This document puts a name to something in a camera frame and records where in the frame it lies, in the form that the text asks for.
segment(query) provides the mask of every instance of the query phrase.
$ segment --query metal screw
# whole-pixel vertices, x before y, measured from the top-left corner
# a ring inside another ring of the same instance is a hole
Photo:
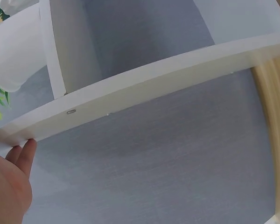
[[[76,112],[75,109],[74,109],[74,110],[71,110],[71,111],[67,111],[66,114],[72,114],[72,113],[74,113],[74,112]]]

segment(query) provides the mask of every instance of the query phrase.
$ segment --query human hand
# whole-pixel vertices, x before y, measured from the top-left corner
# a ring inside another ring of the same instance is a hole
[[[29,176],[36,145],[29,140],[23,148],[12,148],[5,159],[0,156],[0,224],[20,224],[32,203]]]

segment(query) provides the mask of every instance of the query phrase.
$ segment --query white pot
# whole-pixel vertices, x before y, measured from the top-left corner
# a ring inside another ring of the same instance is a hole
[[[0,88],[17,91],[45,65],[37,3],[0,23]]]
[[[37,2],[39,0],[0,0],[0,8],[6,15],[14,15]]]

